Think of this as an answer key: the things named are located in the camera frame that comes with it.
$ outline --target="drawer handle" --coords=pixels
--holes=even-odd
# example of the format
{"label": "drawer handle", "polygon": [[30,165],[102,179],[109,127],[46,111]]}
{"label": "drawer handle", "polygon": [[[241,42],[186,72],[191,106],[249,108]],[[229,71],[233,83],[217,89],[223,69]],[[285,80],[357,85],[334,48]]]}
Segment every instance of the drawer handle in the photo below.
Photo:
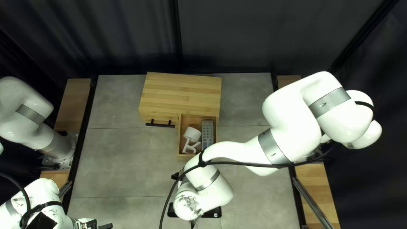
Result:
{"label": "drawer handle", "polygon": [[175,125],[171,125],[171,120],[168,121],[168,124],[157,124],[157,123],[154,123],[154,119],[151,119],[151,123],[146,123],[146,126],[158,126],[158,127],[175,128]]}

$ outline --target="wooden cabinet top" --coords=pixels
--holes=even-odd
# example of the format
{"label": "wooden cabinet top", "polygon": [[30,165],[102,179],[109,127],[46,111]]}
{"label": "wooden cabinet top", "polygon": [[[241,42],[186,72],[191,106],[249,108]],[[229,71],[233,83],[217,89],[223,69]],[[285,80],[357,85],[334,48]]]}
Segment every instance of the wooden cabinet top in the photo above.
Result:
{"label": "wooden cabinet top", "polygon": [[219,77],[147,73],[139,111],[219,116],[221,103]]}

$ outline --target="wooden board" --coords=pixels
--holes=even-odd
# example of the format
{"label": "wooden board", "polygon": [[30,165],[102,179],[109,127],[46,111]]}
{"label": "wooden board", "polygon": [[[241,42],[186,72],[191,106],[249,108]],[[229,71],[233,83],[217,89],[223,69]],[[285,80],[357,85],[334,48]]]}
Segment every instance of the wooden board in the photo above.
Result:
{"label": "wooden board", "polygon": [[[180,157],[187,157],[192,158],[195,156],[194,154],[184,154],[182,150],[184,149],[186,138],[184,138],[184,133],[187,127],[193,127],[199,131],[202,131],[202,121],[203,120],[212,120],[213,121],[213,139],[214,143],[216,143],[216,136],[217,136],[217,117],[209,117],[209,116],[202,116],[202,115],[193,115],[193,114],[182,114],[180,115],[180,124],[178,126],[178,135],[179,135],[179,149],[178,149],[178,156]],[[197,152],[201,151],[201,145],[197,148]]]}
{"label": "wooden board", "polygon": [[145,122],[178,122],[178,114],[218,117],[219,77],[147,73],[138,107]]}
{"label": "wooden board", "polygon": [[53,180],[61,188],[68,180],[69,171],[42,171],[40,178]]}
{"label": "wooden board", "polygon": [[[298,180],[302,183],[319,208],[323,211],[335,229],[340,229],[338,216],[333,202],[323,163],[312,163],[295,168]],[[308,203],[302,199],[305,220],[309,229],[324,228]]]}
{"label": "wooden board", "polygon": [[90,90],[90,79],[68,79],[59,108],[56,131],[79,131]]}
{"label": "wooden board", "polygon": [[300,80],[302,77],[300,75],[278,75],[278,89],[283,88],[297,80]]}

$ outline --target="black fabric backdrop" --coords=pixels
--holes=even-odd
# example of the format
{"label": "black fabric backdrop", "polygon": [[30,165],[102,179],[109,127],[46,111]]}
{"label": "black fabric backdrop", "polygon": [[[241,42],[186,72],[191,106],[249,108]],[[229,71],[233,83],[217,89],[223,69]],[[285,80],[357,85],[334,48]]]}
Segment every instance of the black fabric backdrop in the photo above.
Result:
{"label": "black fabric backdrop", "polygon": [[[382,0],[179,0],[179,24],[173,2],[2,1],[0,75],[23,79],[53,103],[55,110],[46,120],[53,126],[69,78],[147,71],[273,68],[277,74],[308,75],[326,70]],[[342,228],[406,226],[401,220],[407,202],[402,153],[405,2],[336,74],[347,89],[373,98],[384,129],[374,148],[340,150],[336,162],[327,165]],[[8,142],[5,148],[0,170],[15,168],[27,184],[36,176],[27,171],[38,163],[38,155]],[[15,189],[0,183],[1,203]]]}
{"label": "black fabric backdrop", "polygon": [[402,0],[336,73],[373,100],[383,133],[326,164],[341,228],[407,228],[407,1]]}

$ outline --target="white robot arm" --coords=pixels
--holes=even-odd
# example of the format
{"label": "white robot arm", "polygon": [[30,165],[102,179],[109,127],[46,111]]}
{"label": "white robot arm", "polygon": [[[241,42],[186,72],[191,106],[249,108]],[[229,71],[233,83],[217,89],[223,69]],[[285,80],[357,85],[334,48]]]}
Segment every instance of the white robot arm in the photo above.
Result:
{"label": "white robot arm", "polygon": [[[269,165],[291,163],[331,139],[347,148],[364,148],[373,144],[382,132],[380,124],[372,120],[372,108],[369,96],[360,91],[345,91],[333,75],[319,72],[274,92],[265,100],[263,114],[270,129],[246,143],[216,143],[200,153],[202,161],[223,157]],[[188,161],[184,171],[198,165],[200,154]],[[259,176],[278,170],[247,168]],[[227,204],[233,195],[233,188],[217,166],[199,167],[178,183],[174,211],[184,220],[194,220]]]}
{"label": "white robot arm", "polygon": [[39,150],[53,163],[66,165],[73,157],[75,145],[44,123],[53,109],[23,81],[15,77],[0,79],[0,137]]}
{"label": "white robot arm", "polygon": [[[65,214],[59,201],[57,184],[49,179],[40,178],[24,188],[33,211],[26,217],[26,226],[41,229],[98,229],[97,221],[90,218],[75,219]],[[0,206],[0,222],[2,228],[20,229],[24,224],[20,222],[27,212],[27,202],[20,191],[10,200]],[[111,229],[112,224],[99,226],[99,229]]]}

